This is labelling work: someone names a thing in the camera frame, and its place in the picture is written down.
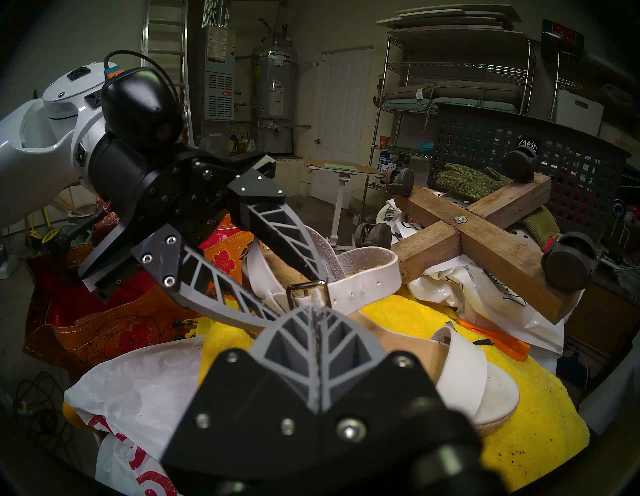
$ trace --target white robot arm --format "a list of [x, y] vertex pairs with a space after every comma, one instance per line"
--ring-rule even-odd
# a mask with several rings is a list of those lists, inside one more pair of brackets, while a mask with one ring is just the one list
[[0, 227], [50, 204], [73, 182], [93, 191], [84, 164], [104, 135], [103, 84], [102, 63], [79, 67], [0, 122]]

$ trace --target concrete floor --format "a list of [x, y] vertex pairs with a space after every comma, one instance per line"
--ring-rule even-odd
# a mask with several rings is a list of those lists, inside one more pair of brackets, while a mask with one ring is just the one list
[[[289, 205], [298, 213], [302, 221], [321, 233], [329, 236], [333, 223], [334, 206], [315, 198], [293, 196], [288, 199]], [[346, 210], [342, 211], [340, 218], [339, 243], [351, 244], [351, 236], [356, 226], [352, 223], [352, 215]], [[8, 280], [0, 280], [0, 382], [7, 393], [15, 398], [16, 388], [24, 380], [33, 380], [38, 373], [45, 371], [58, 382], [63, 390], [71, 386], [67, 372], [47, 365], [35, 358], [22, 353], [24, 342], [24, 323], [31, 294], [33, 282], [27, 270], [24, 258], [33, 252], [25, 247], [25, 234], [18, 232], [8, 236], [10, 251], [21, 260], [18, 268]], [[61, 409], [62, 396], [56, 398], [56, 407]], [[98, 447], [89, 429], [73, 429], [74, 448], [71, 449], [71, 457], [74, 463], [90, 476], [95, 473], [95, 460]]]

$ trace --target red sign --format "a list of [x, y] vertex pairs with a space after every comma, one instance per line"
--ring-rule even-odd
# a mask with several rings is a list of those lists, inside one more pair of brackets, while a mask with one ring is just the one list
[[563, 40], [575, 45], [575, 31], [560, 24], [554, 23], [554, 34], [560, 36]]

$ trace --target rolling table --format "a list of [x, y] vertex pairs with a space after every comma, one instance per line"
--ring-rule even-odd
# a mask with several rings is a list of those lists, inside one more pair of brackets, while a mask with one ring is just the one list
[[369, 175], [376, 178], [382, 178], [381, 172], [374, 172], [373, 168], [365, 167], [358, 164], [350, 164], [346, 162], [333, 162], [318, 159], [309, 159], [305, 163], [305, 167], [309, 170], [329, 170], [338, 174], [338, 180], [340, 186], [338, 186], [338, 196], [335, 201], [335, 210], [333, 212], [333, 225], [331, 227], [331, 235], [327, 237], [327, 241], [334, 250], [339, 252], [346, 252], [353, 250], [355, 246], [355, 239], [351, 239], [351, 246], [338, 245], [338, 226], [340, 225], [340, 212], [342, 211], [342, 204], [344, 203], [344, 188], [352, 177], [357, 175]]

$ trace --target sandal strap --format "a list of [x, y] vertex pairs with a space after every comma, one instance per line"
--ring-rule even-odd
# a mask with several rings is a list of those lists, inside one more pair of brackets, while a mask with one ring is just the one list
[[447, 408], [473, 419], [480, 408], [488, 377], [484, 351], [458, 334], [451, 322], [431, 339], [449, 344], [449, 354], [436, 384], [438, 394]]
[[[394, 294], [402, 286], [397, 255], [391, 250], [369, 246], [336, 256], [331, 245], [316, 231], [309, 229], [318, 253], [329, 274], [331, 306], [344, 315]], [[253, 292], [273, 310], [285, 314], [291, 309], [287, 291], [267, 263], [259, 243], [254, 242], [246, 258], [246, 268]], [[309, 296], [294, 296], [297, 306], [324, 303], [320, 289], [309, 290]]]

